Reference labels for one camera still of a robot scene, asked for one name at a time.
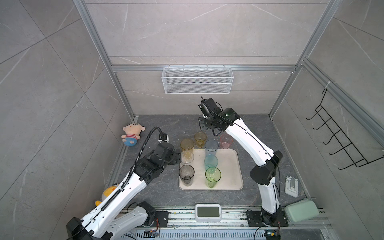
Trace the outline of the beige plastic tray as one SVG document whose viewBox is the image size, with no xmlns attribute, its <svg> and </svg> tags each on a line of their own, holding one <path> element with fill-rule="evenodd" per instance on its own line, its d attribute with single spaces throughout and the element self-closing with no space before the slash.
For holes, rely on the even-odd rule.
<svg viewBox="0 0 384 240">
<path fill-rule="evenodd" d="M 241 190 L 244 186 L 243 177 L 240 169 L 238 154 L 235 150 L 218 150 L 217 168 L 221 171 L 221 179 L 214 187 L 209 187 L 209 181 L 206 178 L 205 150 L 194 150 L 194 161 L 190 164 L 195 174 L 190 185 L 179 179 L 179 188 L 184 191 L 205 191 L 205 190 Z"/>
</svg>

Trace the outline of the pink glass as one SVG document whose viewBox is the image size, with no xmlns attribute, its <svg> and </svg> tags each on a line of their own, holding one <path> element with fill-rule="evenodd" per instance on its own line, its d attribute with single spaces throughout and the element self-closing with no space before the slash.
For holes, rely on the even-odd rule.
<svg viewBox="0 0 384 240">
<path fill-rule="evenodd" d="M 234 138 L 227 133 L 222 133 L 220 136 L 221 149 L 229 149 L 234 142 Z"/>
</svg>

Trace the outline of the tall amber yellow glass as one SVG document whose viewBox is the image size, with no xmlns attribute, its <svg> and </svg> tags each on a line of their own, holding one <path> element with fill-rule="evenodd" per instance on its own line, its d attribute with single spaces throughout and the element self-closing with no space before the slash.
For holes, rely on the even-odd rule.
<svg viewBox="0 0 384 240">
<path fill-rule="evenodd" d="M 181 157 L 183 164 L 189 164 L 194 160 L 194 146 L 195 143 L 191 139 L 183 139 L 181 141 Z"/>
</svg>

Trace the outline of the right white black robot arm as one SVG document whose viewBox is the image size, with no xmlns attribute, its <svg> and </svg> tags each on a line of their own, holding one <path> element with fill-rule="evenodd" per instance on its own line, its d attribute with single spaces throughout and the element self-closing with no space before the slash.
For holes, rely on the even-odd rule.
<svg viewBox="0 0 384 240">
<path fill-rule="evenodd" d="M 279 162 L 283 154 L 266 146 L 232 108 L 223 110 L 221 105 L 212 98 L 202 98 L 199 108 L 203 113 L 203 116 L 199 118 L 201 129 L 218 129 L 227 133 L 254 160 L 256 166 L 250 171 L 250 177 L 259 187 L 262 199 L 261 218 L 264 225 L 273 225 L 282 210 L 276 173 L 280 171 Z"/>
</svg>

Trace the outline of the small circuit board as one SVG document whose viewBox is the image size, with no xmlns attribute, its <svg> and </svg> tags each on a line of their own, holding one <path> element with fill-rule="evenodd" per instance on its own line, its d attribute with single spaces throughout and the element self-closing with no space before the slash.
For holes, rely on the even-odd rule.
<svg viewBox="0 0 384 240">
<path fill-rule="evenodd" d="M 160 235 L 158 231 L 144 231 L 144 238 L 157 238 Z"/>
</svg>

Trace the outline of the yellow plush toy red dress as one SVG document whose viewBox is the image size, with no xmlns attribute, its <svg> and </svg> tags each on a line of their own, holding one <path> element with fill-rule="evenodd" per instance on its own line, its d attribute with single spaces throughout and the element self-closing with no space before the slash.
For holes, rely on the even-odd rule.
<svg viewBox="0 0 384 240">
<path fill-rule="evenodd" d="M 117 187 L 118 187 L 118 185 L 113 185 L 113 186 L 105 189 L 102 193 L 101 200 L 95 201 L 95 205 L 96 206 L 100 205 L 102 203 L 102 201 L 104 201 Z"/>
</svg>

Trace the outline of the pink bear plush toy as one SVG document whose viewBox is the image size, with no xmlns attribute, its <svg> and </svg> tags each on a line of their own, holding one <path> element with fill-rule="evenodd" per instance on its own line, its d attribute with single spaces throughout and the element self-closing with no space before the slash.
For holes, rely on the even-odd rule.
<svg viewBox="0 0 384 240">
<path fill-rule="evenodd" d="M 141 132 L 145 129 L 146 128 L 140 124 L 130 124 L 123 127 L 123 131 L 125 132 L 125 134 L 121 136 L 123 143 L 128 147 L 135 146 L 141 138 Z"/>
</svg>

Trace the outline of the teal glass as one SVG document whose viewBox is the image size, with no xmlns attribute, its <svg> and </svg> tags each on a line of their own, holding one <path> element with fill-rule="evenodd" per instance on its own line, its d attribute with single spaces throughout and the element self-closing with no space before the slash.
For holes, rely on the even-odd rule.
<svg viewBox="0 0 384 240">
<path fill-rule="evenodd" d="M 219 163 L 219 160 L 215 155 L 206 155 L 205 160 L 204 160 L 206 170 L 208 168 L 217 167 L 218 163 Z"/>
</svg>

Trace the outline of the mint green box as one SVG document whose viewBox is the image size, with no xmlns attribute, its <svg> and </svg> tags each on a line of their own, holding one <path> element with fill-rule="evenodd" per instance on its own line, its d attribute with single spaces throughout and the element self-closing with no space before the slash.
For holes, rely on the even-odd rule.
<svg viewBox="0 0 384 240">
<path fill-rule="evenodd" d="M 304 199 L 286 206 L 285 214 L 291 223 L 298 223 L 318 216 L 319 210 L 312 200 Z"/>
</svg>

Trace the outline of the blue glass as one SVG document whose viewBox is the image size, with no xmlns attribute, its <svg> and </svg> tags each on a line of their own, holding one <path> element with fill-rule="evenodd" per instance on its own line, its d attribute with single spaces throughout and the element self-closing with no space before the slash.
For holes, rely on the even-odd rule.
<svg viewBox="0 0 384 240">
<path fill-rule="evenodd" d="M 206 156 L 215 156 L 219 149 L 219 144 L 215 140 L 208 140 L 205 143 L 205 154 Z"/>
</svg>

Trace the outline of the short yellow glass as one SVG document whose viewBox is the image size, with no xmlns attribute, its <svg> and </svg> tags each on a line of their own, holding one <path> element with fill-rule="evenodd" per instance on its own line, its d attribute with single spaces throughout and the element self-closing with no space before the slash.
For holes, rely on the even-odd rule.
<svg viewBox="0 0 384 240">
<path fill-rule="evenodd" d="M 206 135 L 206 133 L 200 131 L 200 132 L 195 133 L 194 139 L 196 142 L 196 146 L 198 148 L 203 148 L 205 146 L 205 143 L 207 140 L 207 135 Z"/>
</svg>

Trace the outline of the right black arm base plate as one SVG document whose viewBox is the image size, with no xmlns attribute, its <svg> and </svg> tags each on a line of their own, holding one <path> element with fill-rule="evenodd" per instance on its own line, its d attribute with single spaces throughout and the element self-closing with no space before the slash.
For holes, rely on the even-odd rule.
<svg viewBox="0 0 384 240">
<path fill-rule="evenodd" d="M 267 211 L 261 209 L 258 211 L 247 210 L 246 217 L 249 227 L 288 227 L 288 219 L 281 208 L 278 208 L 277 212 L 270 214 Z"/>
</svg>

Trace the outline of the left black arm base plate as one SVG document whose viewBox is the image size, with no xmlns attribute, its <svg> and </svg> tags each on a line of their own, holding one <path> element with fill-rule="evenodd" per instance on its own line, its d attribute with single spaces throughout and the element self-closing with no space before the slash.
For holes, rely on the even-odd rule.
<svg viewBox="0 0 384 240">
<path fill-rule="evenodd" d="M 150 217 L 150 228 L 156 228 L 159 226 L 160 228 L 166 228 L 168 226 L 169 221 L 169 212 L 168 211 L 159 211 L 155 212 Z"/>
</svg>

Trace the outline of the tall green glass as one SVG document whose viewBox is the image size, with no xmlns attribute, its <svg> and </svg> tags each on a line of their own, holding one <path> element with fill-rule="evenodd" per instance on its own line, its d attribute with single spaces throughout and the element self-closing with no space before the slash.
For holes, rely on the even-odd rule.
<svg viewBox="0 0 384 240">
<path fill-rule="evenodd" d="M 214 188 L 222 178 L 222 173 L 216 167 L 209 167 L 206 169 L 205 177 L 208 188 Z"/>
</svg>

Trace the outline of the dark grey smoked glass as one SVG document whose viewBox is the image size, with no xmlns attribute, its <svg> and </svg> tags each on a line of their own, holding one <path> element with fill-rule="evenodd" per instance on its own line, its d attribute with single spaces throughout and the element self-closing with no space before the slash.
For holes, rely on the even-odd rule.
<svg viewBox="0 0 384 240">
<path fill-rule="evenodd" d="M 190 186 L 193 182 L 195 169 L 191 165 L 182 165 L 179 169 L 179 177 L 185 186 Z"/>
</svg>

